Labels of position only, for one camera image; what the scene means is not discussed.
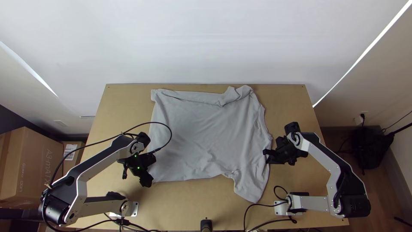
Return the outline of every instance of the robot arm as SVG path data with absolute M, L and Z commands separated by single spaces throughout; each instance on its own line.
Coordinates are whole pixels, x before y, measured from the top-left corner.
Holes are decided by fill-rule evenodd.
M 117 192 L 108 192 L 102 197 L 87 197 L 86 183 L 117 161 L 125 168 L 123 178 L 127 169 L 130 169 L 135 176 L 140 177 L 142 186 L 150 187 L 153 177 L 147 172 L 147 167 L 156 162 L 156 158 L 153 153 L 139 155 L 149 143 L 150 138 L 143 132 L 135 139 L 118 136 L 108 148 L 76 165 L 55 181 L 51 189 L 45 190 L 39 212 L 57 225 L 73 224 L 79 217 L 106 212 L 136 216 L 137 202 L 129 201 Z
M 298 157 L 311 154 L 330 172 L 326 184 L 327 196 L 309 196 L 308 192 L 291 192 L 288 204 L 275 207 L 277 215 L 302 215 L 306 210 L 328 212 L 339 218 L 366 217 L 370 213 L 370 202 L 364 183 L 352 171 L 351 166 L 320 143 L 313 133 L 300 132 L 299 124 L 292 122 L 285 126 L 286 136 L 276 139 L 275 150 L 263 150 L 269 155 L 268 164 L 294 165 Z

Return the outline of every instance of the power outlet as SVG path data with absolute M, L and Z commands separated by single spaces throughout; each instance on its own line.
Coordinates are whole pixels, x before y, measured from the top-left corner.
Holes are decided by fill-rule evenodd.
M 362 125 L 362 123 L 364 122 L 364 119 L 362 118 L 361 114 L 364 114 L 366 118 L 367 113 L 368 111 L 361 111 L 358 116 L 354 117 L 353 120 L 355 121 L 355 125 Z

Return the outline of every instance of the gray t-shirt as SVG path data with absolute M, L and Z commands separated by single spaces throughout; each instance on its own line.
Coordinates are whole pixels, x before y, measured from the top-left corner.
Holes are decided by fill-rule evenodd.
M 167 124 L 173 132 L 149 167 L 154 182 L 222 174 L 234 180 L 236 194 L 259 201 L 269 177 L 262 150 L 270 149 L 272 136 L 264 123 L 265 109 L 251 87 L 229 87 L 223 94 L 153 89 L 151 100 L 152 121 Z M 169 133 L 152 124 L 149 137 L 148 150 L 153 150 Z

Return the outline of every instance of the black bag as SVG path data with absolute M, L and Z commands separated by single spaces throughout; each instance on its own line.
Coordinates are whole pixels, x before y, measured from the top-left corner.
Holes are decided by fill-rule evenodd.
M 389 146 L 394 141 L 394 133 L 383 135 L 380 131 L 361 127 L 352 134 L 352 149 L 354 156 L 362 169 L 377 168 L 388 151 Z

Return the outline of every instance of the tabletop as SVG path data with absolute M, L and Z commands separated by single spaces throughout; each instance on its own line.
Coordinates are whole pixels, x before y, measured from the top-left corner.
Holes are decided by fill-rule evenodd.
M 152 89 L 176 91 L 224 93 L 228 86 L 239 84 L 108 84 L 105 87 L 87 144 L 95 143 L 119 134 L 137 124 L 149 122 L 154 102 L 150 99 Z M 283 127 L 298 122 L 303 132 L 315 132 L 323 143 L 315 112 L 304 85 L 249 85 L 259 102 L 265 107 L 265 123 L 275 139 L 283 136 Z M 149 125 L 134 129 L 148 133 Z M 273 139 L 272 149 L 276 148 Z M 110 145 L 101 143 L 85 149 L 82 161 L 92 157 Z M 243 230 L 243 215 L 251 204 L 233 191 L 233 180 L 222 175 L 208 179 L 154 183 L 143 188 L 139 178 L 129 175 L 122 180 L 123 166 L 114 163 L 88 181 L 88 196 L 104 196 L 109 191 L 118 192 L 131 201 L 139 202 L 137 217 L 127 217 L 130 222 L 147 229 L 199 230 L 200 221 L 211 219 L 214 230 Z M 310 155 L 299 158 L 295 166 L 270 165 L 270 175 L 259 203 L 272 205 L 278 200 L 273 187 L 284 187 L 292 192 L 309 192 L 310 195 L 326 196 L 329 172 Z M 246 217 L 246 227 L 251 229 L 266 221 L 283 219 L 274 209 L 253 206 Z M 78 219 L 70 227 L 83 228 L 107 218 L 94 215 Z M 348 225 L 347 219 L 316 211 L 295 216 L 297 224 L 282 221 L 268 224 L 262 229 L 289 229 Z M 96 229 L 118 229 L 114 223 L 100 224 Z

